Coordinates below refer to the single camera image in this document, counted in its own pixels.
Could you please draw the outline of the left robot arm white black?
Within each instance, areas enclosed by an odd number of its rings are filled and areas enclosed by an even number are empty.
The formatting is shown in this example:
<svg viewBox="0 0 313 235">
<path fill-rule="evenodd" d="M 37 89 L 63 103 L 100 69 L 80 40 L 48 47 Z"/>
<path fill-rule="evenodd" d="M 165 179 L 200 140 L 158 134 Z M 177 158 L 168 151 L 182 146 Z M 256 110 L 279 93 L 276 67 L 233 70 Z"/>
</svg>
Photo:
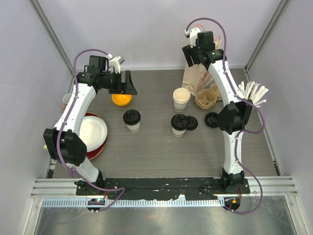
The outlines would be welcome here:
<svg viewBox="0 0 313 235">
<path fill-rule="evenodd" d="M 100 195 L 104 180 L 99 169 L 87 158 L 87 147 L 79 138 L 85 113 L 100 89 L 111 94 L 136 95 L 129 70 L 121 73 L 80 72 L 77 74 L 70 101 L 52 129 L 45 129 L 44 141 L 51 159 L 60 162 L 69 173 L 76 172 L 93 195 Z"/>
</svg>

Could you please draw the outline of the brown paper bag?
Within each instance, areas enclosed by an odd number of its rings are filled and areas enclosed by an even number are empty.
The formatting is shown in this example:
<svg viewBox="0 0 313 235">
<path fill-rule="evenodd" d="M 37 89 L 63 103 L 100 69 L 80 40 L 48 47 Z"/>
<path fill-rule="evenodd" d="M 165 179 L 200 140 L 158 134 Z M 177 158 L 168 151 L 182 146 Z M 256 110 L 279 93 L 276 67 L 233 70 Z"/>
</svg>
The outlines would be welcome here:
<svg viewBox="0 0 313 235">
<path fill-rule="evenodd" d="M 196 24 L 195 27 L 199 28 L 201 31 L 206 31 L 201 24 Z M 215 51 L 222 49 L 223 44 L 220 36 L 218 36 L 217 39 L 214 38 L 214 43 Z M 204 65 L 198 64 L 188 67 L 186 62 L 182 79 L 182 87 L 186 88 L 191 95 L 196 95 L 196 93 L 204 89 L 211 82 L 211 80 L 212 75 L 208 72 Z"/>
</svg>

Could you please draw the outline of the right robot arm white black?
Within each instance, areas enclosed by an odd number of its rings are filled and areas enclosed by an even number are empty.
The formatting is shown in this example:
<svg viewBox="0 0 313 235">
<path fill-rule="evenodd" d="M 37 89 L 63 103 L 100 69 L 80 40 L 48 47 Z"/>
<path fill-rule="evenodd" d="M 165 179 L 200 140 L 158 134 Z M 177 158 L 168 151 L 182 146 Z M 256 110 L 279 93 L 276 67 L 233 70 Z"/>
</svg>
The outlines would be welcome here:
<svg viewBox="0 0 313 235">
<path fill-rule="evenodd" d="M 246 103 L 232 77 L 224 50 L 216 49 L 213 32 L 193 28 L 185 31 L 185 36 L 189 44 L 182 51 L 188 66 L 202 64 L 212 75 L 222 95 L 224 107 L 217 115 L 217 125 L 223 133 L 225 144 L 221 188 L 226 193 L 233 193 L 244 184 L 241 145 L 252 107 Z"/>
</svg>

